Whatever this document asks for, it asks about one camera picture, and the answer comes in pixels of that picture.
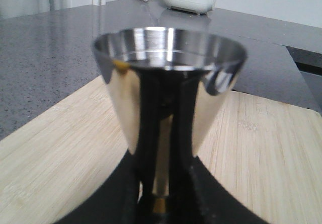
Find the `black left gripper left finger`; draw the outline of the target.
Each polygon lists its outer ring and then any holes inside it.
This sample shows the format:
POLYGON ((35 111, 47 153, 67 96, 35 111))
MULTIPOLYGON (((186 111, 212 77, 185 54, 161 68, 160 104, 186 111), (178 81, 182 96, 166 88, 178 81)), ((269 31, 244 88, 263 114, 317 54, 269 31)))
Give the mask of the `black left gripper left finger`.
POLYGON ((135 223, 139 180, 126 151, 106 181, 81 205, 56 223, 135 223))

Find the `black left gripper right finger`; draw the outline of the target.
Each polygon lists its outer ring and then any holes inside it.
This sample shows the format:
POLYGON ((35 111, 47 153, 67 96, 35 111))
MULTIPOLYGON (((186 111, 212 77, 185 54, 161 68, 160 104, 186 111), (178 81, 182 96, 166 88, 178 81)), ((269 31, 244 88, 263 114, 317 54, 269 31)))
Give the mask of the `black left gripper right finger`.
POLYGON ((267 223, 233 197, 201 160, 178 163, 176 223, 267 223))

